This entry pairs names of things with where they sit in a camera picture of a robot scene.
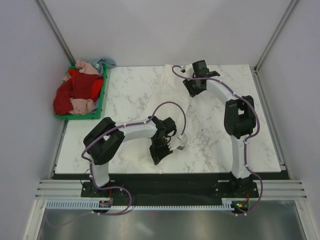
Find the white t shirt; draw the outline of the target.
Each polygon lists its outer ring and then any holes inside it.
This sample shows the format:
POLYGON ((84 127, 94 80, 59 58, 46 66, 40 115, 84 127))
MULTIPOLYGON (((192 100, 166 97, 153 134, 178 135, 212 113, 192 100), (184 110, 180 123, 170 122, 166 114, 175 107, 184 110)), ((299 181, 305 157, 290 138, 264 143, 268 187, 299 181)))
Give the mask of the white t shirt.
MULTIPOLYGON (((172 67, 171 64, 166 64, 164 66, 158 84, 140 118, 144 119, 151 116, 157 106, 163 102, 167 102, 167 104, 162 105, 157 110, 155 116, 160 120, 164 120, 168 117, 172 118, 177 127, 177 133, 173 137, 178 137, 183 134, 185 125, 183 114, 186 113, 189 108, 191 97, 183 84, 183 79, 172 72, 172 67)), ((165 163, 170 160, 172 155, 166 156, 158 165, 155 165, 150 154, 150 145, 150 139, 141 138, 134 140, 131 143, 127 143, 126 148, 131 149, 132 161, 143 165, 155 173, 162 173, 165 163)))

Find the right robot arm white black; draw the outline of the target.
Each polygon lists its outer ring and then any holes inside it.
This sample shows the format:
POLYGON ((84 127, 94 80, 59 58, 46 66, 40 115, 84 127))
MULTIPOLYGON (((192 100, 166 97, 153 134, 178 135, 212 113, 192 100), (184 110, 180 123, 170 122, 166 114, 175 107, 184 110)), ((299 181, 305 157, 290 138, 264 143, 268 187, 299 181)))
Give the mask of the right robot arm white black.
POLYGON ((229 191, 233 196, 240 197, 252 182, 252 171, 249 170, 248 161, 249 139, 260 131, 254 99, 250 95, 236 94, 226 83, 215 79, 220 74, 210 71, 205 60, 192 63, 192 69, 192 77, 183 80, 189 95, 193 98, 207 91, 224 104, 223 125, 232 145, 232 177, 229 191))

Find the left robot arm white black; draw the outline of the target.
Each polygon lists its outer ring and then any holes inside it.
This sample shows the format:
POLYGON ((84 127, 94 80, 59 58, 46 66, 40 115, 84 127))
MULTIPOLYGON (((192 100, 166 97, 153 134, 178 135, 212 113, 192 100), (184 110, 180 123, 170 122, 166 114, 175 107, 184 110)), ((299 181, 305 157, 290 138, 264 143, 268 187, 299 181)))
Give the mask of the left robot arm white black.
POLYGON ((90 164, 92 191, 99 197, 109 193, 109 161, 122 143, 142 138, 150 139, 149 152, 153 163, 158 165, 162 159, 173 153, 168 138, 171 137, 170 134, 176 133, 176 123, 170 117, 160 120, 156 116, 150 116, 143 121, 129 123, 116 123, 110 117, 103 118, 83 140, 85 150, 81 157, 90 164))

